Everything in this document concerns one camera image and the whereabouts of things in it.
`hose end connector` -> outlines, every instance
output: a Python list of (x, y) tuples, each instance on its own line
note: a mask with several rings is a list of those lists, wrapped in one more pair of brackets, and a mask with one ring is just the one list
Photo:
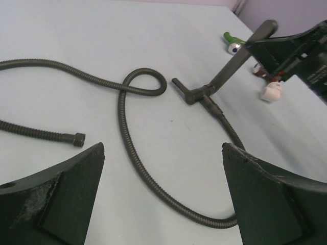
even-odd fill
[(73, 146), (83, 147), (85, 143), (85, 134), (77, 133), (73, 134), (62, 134), (62, 142), (73, 144)]

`hose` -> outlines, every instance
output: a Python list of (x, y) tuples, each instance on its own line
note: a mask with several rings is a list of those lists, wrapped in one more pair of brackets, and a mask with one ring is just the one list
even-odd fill
[[(78, 70), (74, 67), (69, 65), (52, 61), (52, 60), (44, 60), (44, 59), (18, 59), (18, 60), (9, 60), (0, 62), (0, 70), (16, 68), (16, 67), (29, 67), (29, 66), (43, 66), (49, 68), (55, 68), (64, 72), (67, 72), (73, 76), (79, 77), (83, 80), (86, 80), (91, 83), (98, 84), (100, 86), (112, 88), (119, 90), (119, 99), (118, 99), (118, 119), (119, 119), (119, 127), (121, 136), (123, 138), (124, 146), (126, 151), (129, 155), (129, 158), (132, 162), (132, 165), (136, 169), (137, 173), (139, 174), (140, 178), (147, 184), (147, 186), (168, 206), (172, 209), (180, 213), (181, 215), (185, 216), (186, 218), (197, 222), (201, 225), (217, 228), (217, 229), (226, 229), (237, 225), (236, 216), (233, 215), (226, 219), (216, 219), (206, 217), (202, 214), (199, 214), (190, 208), (184, 206), (182, 203), (178, 202), (176, 199), (171, 197), (167, 192), (165, 192), (150, 176), (147, 172), (146, 168), (143, 166), (139, 156), (137, 155), (136, 149), (133, 145), (128, 126), (126, 121), (126, 113), (125, 113), (125, 102), (126, 102), (126, 93), (134, 93), (144, 96), (158, 96), (164, 93), (167, 88), (167, 82), (165, 78), (157, 71), (149, 68), (140, 68), (137, 70), (132, 71), (123, 81), (122, 84), (115, 83), (109, 80), (104, 80), (90, 74), (87, 74), (81, 70)], [(155, 90), (149, 89), (141, 89), (129, 86), (132, 80), (140, 75), (150, 75), (155, 77), (159, 83), (160, 87)], [(231, 127), (230, 123), (227, 119), (222, 115), (217, 117), (218, 121), (227, 131), (229, 136), (231, 137), (234, 144), (238, 147), (244, 148), (241, 140), (239, 139), (238, 135)], [(0, 130), (5, 130), (8, 132), (30, 136), (39, 139), (46, 139), (46, 140), (54, 140), (59, 142), (71, 142), (76, 144), (77, 146), (82, 146), (84, 143), (85, 135), (83, 134), (76, 134), (76, 135), (68, 135), (68, 134), (59, 134), (53, 132), (47, 132), (43, 130), (31, 129), (26, 128), (23, 126), (18, 126), (15, 124), (11, 124), (5, 121), (0, 120)]]

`plush toy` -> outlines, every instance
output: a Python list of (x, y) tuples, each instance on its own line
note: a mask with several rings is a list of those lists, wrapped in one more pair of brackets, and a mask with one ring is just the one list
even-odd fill
[(237, 37), (232, 37), (229, 32), (224, 33), (224, 38), (228, 42), (227, 50), (231, 55), (236, 54), (240, 50), (242, 45), (245, 44), (245, 41)]

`table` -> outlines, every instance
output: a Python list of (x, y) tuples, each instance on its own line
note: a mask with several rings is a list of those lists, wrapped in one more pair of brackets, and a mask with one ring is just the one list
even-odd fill
[[(251, 31), (227, 8), (115, 1), (4, 0), (0, 59), (44, 58), (121, 82), (150, 67), (188, 88), (209, 82), (231, 58), (221, 39)], [(250, 59), (216, 94), (248, 152), (297, 174), (327, 181), (327, 107), (298, 78), (274, 104), (259, 100), (264, 81)], [(239, 228), (215, 230), (172, 211), (148, 190), (124, 150), (118, 91), (49, 68), (0, 72), (1, 119), (44, 130), (86, 134), (83, 149), (105, 145), (105, 165), (85, 244), (233, 244)], [(147, 76), (134, 86), (155, 88)], [(169, 82), (159, 97), (128, 94), (127, 118), (138, 153), (172, 196), (205, 215), (228, 217), (223, 129), (200, 104), (188, 106)], [(83, 149), (0, 132), (0, 184), (64, 161)]]

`flexible metal hose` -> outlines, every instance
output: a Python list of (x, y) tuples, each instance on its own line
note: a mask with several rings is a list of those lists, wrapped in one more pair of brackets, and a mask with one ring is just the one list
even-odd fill
[[(70, 73), (74, 76), (77, 76), (83, 80), (86, 80), (88, 82), (95, 83), (104, 87), (120, 90), (119, 101), (118, 101), (118, 119), (119, 119), (119, 127), (121, 131), (121, 135), (124, 141), (125, 148), (127, 150), (127, 153), (129, 155), (129, 158), (134, 168), (136, 169), (137, 173), (142, 178), (142, 180), (147, 184), (147, 186), (172, 209), (174, 209), (175, 211), (182, 214), (183, 216), (201, 225), (217, 228), (217, 229), (226, 229), (237, 225), (237, 219), (235, 215), (226, 219), (210, 218), (191, 210), (190, 208), (184, 206), (182, 203), (175, 200), (154, 181), (154, 179), (147, 172), (146, 168), (143, 166), (140, 158), (138, 157), (131, 136), (129, 134), (129, 130), (126, 122), (126, 113), (125, 113), (126, 92), (131, 92), (131, 93), (145, 95), (145, 96), (158, 96), (163, 94), (167, 88), (167, 82), (159, 72), (149, 68), (140, 68), (132, 71), (125, 78), (122, 84), (118, 84), (115, 82), (97, 78), (83, 71), (80, 71), (76, 68), (73, 68), (69, 65), (57, 61), (52, 61), (52, 60), (19, 59), (19, 60), (9, 60), (9, 61), (0, 62), (0, 70), (16, 68), (16, 67), (27, 67), (27, 66), (44, 66), (44, 67), (59, 69), (67, 73)], [(135, 77), (140, 75), (151, 75), (157, 78), (157, 80), (160, 83), (160, 87), (155, 90), (148, 90), (148, 89), (141, 89), (141, 88), (129, 86), (131, 81)], [(227, 131), (227, 133), (229, 134), (235, 145), (237, 145), (238, 147), (242, 147), (243, 146), (242, 142), (240, 141), (238, 135), (235, 133), (234, 129), (231, 127), (227, 119), (224, 116), (222, 116), (222, 117), (218, 117), (218, 120), (220, 121), (224, 129)], [(74, 135), (59, 134), (59, 133), (42, 131), (42, 130), (36, 130), (36, 129), (10, 124), (8, 122), (1, 121), (1, 120), (0, 120), (0, 130), (5, 130), (8, 132), (40, 138), (40, 139), (47, 139), (47, 140), (54, 140), (54, 141), (61, 141), (61, 142), (68, 142), (69, 140), (70, 141), (73, 140), (75, 142), (77, 138), (79, 139), (80, 137), (83, 136), (77, 134), (78, 136), (76, 137)]]

